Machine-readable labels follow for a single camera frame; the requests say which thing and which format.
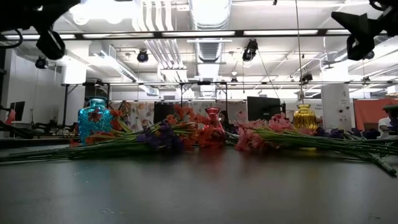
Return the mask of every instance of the black monitor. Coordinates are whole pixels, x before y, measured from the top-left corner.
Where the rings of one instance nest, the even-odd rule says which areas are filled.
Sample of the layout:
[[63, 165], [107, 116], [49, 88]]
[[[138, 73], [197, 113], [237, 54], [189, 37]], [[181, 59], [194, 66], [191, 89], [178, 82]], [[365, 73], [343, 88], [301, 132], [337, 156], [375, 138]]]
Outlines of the black monitor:
[[270, 120], [275, 114], [280, 114], [280, 99], [248, 96], [248, 120]]
[[25, 101], [11, 103], [10, 108], [15, 111], [15, 121], [22, 121], [22, 115], [24, 114]]

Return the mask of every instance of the metal rack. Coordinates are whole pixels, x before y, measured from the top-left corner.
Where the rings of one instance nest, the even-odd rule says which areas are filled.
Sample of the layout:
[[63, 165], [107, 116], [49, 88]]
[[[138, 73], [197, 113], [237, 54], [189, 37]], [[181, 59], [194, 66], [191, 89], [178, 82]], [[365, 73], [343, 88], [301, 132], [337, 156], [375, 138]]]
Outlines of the metal rack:
[[329, 82], [329, 81], [321, 81], [321, 82], [182, 82], [182, 83], [159, 83], [159, 82], [135, 82], [135, 83], [79, 83], [79, 84], [61, 84], [61, 86], [65, 87], [65, 101], [63, 107], [63, 121], [62, 127], [65, 127], [66, 115], [67, 115], [67, 106], [68, 106], [68, 95], [78, 86], [107, 86], [108, 94], [107, 94], [107, 106], [109, 105], [110, 92], [112, 86], [139, 86], [139, 85], [148, 85], [148, 86], [180, 86], [181, 89], [181, 99], [180, 104], [183, 104], [183, 94], [186, 92], [184, 90], [184, 86], [187, 85], [187, 89], [189, 89], [193, 85], [216, 85], [219, 90], [225, 93], [225, 102], [226, 102], [226, 110], [228, 111], [228, 86], [229, 85], [339, 85], [339, 84], [349, 84], [349, 85], [370, 85], [370, 84], [398, 84], [398, 81], [341, 81], [341, 82]]

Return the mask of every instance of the gray table surface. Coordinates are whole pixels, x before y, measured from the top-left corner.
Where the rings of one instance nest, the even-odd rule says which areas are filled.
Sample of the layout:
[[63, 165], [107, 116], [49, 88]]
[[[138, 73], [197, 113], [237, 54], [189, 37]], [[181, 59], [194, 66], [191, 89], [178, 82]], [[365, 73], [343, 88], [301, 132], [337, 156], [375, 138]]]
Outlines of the gray table surface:
[[0, 223], [390, 224], [397, 189], [373, 164], [232, 149], [0, 164]]

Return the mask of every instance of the wire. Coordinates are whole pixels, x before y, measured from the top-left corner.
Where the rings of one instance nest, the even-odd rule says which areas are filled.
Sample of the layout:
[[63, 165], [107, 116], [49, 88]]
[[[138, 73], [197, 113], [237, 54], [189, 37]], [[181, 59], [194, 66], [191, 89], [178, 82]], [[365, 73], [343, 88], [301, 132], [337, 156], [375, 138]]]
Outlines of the wire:
[[274, 84], [272, 83], [271, 77], [270, 77], [269, 74], [268, 74], [266, 65], [264, 64], [264, 61], [262, 60], [261, 54], [259, 54], [259, 56], [260, 56], [260, 59], [261, 59], [262, 66], [264, 67], [264, 70], [266, 71], [266, 74], [267, 74], [267, 76], [268, 76], [269, 82], [271, 83], [272, 89], [275, 91], [276, 97], [278, 97], [278, 99], [280, 99], [280, 98], [279, 98], [279, 95], [278, 95], [278, 92], [276, 91], [276, 89], [275, 89], [275, 87], [274, 87]]
[[18, 43], [12, 44], [12, 45], [0, 46], [0, 49], [12, 49], [15, 47], [19, 47], [22, 44], [22, 42], [24, 41], [24, 37], [22, 36], [22, 34], [19, 30], [15, 29], [15, 32], [17, 32], [17, 34], [19, 36]]
[[[297, 19], [297, 40], [298, 40], [298, 54], [301, 55], [301, 45], [300, 45], [300, 29], [299, 29], [299, 7], [297, 6], [297, 0], [296, 2], [296, 19]], [[300, 82], [301, 82], [301, 100], [302, 103], [304, 104], [304, 92], [303, 92], [303, 71], [302, 71], [302, 66], [301, 66], [301, 57], [298, 58], [298, 61], [300, 62]]]

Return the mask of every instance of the ventilation duct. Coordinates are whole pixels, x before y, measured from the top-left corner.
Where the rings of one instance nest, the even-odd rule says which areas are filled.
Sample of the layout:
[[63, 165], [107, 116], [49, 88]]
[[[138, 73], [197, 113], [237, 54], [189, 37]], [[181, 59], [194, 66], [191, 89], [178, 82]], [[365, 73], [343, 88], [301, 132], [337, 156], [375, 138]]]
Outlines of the ventilation duct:
[[[228, 28], [232, 0], [189, 0], [192, 29], [194, 30], [225, 30]], [[196, 43], [195, 50], [198, 61], [206, 64], [197, 65], [201, 79], [217, 79], [220, 65], [208, 64], [220, 62], [223, 51], [222, 43]], [[201, 86], [203, 96], [213, 96], [215, 87]]]

